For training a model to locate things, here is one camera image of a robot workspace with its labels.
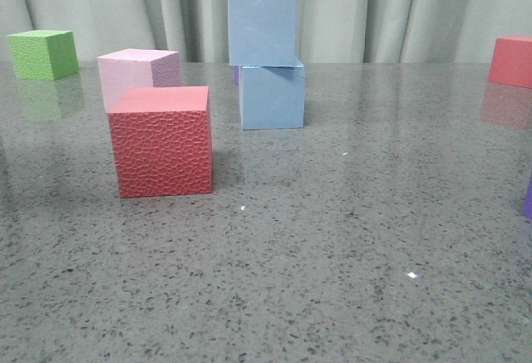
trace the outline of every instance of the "textured surface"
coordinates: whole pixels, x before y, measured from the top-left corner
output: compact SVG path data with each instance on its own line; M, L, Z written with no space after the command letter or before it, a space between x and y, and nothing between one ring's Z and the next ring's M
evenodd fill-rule
M72 31L21 32L7 41L19 78L52 80L79 71Z
M211 192L208 94L206 86L130 89L109 111L121 197Z
M307 125L244 132L184 64L213 193L120 199L96 68L35 122L5 63L0 360L530 363L532 130L480 120L488 69L308 65Z
M242 129L303 126L305 67L241 66L239 104Z
M532 37L510 35L495 41L489 78L492 82L532 88Z
M98 57L101 93L106 111L133 87L180 86L179 53L125 49Z
M296 66L298 0L228 0L232 66Z

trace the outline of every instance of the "block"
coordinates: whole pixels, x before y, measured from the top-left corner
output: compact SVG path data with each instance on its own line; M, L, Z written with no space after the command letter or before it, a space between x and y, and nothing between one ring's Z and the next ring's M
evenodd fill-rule
M233 82L235 85L239 84L239 68L237 66L233 67Z
M511 129L529 129L532 126L532 89L488 83L480 119Z
M228 0L231 66L296 66L298 0Z
M529 187L526 189L525 201L523 202L523 215L532 218L532 178L529 181Z
M181 86L180 54L169 50L125 49L98 57L106 112L133 87Z
M242 129L303 126L305 66L241 66L239 105Z
M209 87L129 89L107 118L121 197L212 191Z
M532 88L532 37L510 35L497 38L488 79Z
M72 31L14 33L7 35L7 43L18 78L53 80L80 69Z

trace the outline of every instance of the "gray curtain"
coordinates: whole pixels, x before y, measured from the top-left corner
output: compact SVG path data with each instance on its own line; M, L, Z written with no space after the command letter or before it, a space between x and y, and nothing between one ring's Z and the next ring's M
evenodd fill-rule
M532 0L299 0L303 62L489 62L498 36L532 34ZM5 35L74 31L78 56L126 47L225 62L227 0L0 0Z

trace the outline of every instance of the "stacked cubes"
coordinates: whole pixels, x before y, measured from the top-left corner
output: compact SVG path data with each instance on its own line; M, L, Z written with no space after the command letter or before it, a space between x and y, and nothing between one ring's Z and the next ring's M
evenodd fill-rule
M239 68L242 128L303 126L305 67L297 0L228 0L229 64Z
M180 86L179 53L98 57L121 197L212 190L209 88Z

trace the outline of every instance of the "pink cube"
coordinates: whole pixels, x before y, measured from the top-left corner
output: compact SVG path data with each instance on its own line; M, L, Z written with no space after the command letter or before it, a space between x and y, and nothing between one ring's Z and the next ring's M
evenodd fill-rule
M532 37L497 38L488 78L492 82L532 88Z
M169 50L125 49L98 57L106 112L132 87L181 86L180 54Z
M129 89L107 118L121 197L212 191L209 87Z

